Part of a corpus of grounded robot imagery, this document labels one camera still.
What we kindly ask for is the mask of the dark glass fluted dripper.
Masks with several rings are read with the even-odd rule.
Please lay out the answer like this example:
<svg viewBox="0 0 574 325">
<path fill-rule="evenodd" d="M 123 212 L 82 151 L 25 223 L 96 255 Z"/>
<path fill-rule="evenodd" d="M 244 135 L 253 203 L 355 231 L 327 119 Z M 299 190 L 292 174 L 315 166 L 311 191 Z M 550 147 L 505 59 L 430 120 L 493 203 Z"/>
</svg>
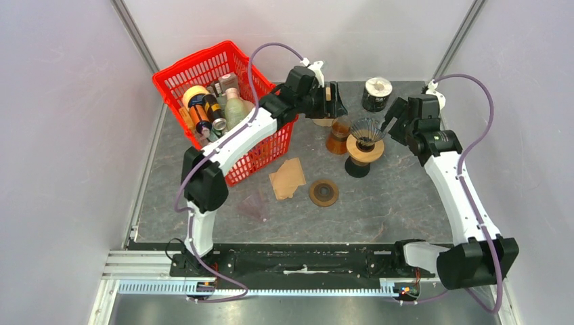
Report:
<svg viewBox="0 0 574 325">
<path fill-rule="evenodd" d="M 381 125 L 375 118 L 360 118 L 351 125 L 350 134 L 358 140 L 361 149 L 369 149 L 374 142 L 383 139 Z"/>
</svg>

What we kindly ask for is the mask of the light wooden ring holder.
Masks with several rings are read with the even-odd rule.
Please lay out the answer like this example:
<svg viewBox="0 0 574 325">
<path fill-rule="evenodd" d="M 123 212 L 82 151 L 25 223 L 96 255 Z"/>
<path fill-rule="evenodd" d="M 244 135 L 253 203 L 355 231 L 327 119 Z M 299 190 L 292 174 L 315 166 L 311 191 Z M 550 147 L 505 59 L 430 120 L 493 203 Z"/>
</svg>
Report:
<svg viewBox="0 0 574 325">
<path fill-rule="evenodd" d="M 378 160 L 385 149 L 382 140 L 374 142 L 369 149 L 361 149 L 358 140 L 353 135 L 348 136 L 346 146 L 350 157 L 359 163 L 372 163 Z"/>
</svg>

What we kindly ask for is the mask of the brown paper coffee filter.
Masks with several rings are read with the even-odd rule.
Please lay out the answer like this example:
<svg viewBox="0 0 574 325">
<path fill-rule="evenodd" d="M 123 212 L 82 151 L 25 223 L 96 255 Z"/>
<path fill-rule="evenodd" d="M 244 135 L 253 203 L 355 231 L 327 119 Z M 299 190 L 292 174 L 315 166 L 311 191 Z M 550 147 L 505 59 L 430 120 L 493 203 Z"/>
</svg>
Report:
<svg viewBox="0 0 574 325">
<path fill-rule="evenodd" d="M 277 200 L 292 198 L 297 188 L 306 184 L 300 159 L 286 160 L 275 173 L 269 174 L 269 180 Z"/>
</svg>

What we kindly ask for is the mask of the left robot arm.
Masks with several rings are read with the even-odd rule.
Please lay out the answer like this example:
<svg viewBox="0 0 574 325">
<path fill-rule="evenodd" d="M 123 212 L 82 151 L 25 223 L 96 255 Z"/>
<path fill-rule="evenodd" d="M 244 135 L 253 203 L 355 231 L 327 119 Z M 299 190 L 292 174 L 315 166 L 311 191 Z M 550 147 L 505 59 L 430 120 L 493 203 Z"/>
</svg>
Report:
<svg viewBox="0 0 574 325">
<path fill-rule="evenodd" d="M 177 212 L 188 213 L 184 245 L 186 267 L 195 276 L 207 275 L 213 266 L 213 229 L 217 210 L 229 196 L 225 176 L 255 145 L 304 115 L 336 118 L 347 114 L 338 85 L 326 82 L 323 61 L 305 63 L 290 70 L 284 83 L 264 95 L 252 112 L 216 142 L 201 150 L 189 148 L 183 158 L 177 198 L 187 201 Z"/>
</svg>

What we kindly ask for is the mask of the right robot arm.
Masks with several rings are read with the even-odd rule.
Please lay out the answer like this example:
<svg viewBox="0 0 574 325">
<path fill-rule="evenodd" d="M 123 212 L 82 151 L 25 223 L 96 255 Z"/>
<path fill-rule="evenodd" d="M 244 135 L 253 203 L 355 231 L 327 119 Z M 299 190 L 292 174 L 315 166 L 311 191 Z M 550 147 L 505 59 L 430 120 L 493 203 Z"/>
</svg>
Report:
<svg viewBox="0 0 574 325">
<path fill-rule="evenodd" d="M 452 130 L 441 129 L 437 96 L 395 99 L 383 125 L 390 128 L 391 139 L 418 158 L 433 181 L 453 242 L 447 248 L 423 240 L 400 240 L 391 257 L 392 271 L 407 277 L 417 268 L 424 269 L 437 275 L 448 290 L 501 282 L 518 256 L 518 244 L 501 235 L 478 199 L 458 137 Z"/>
</svg>

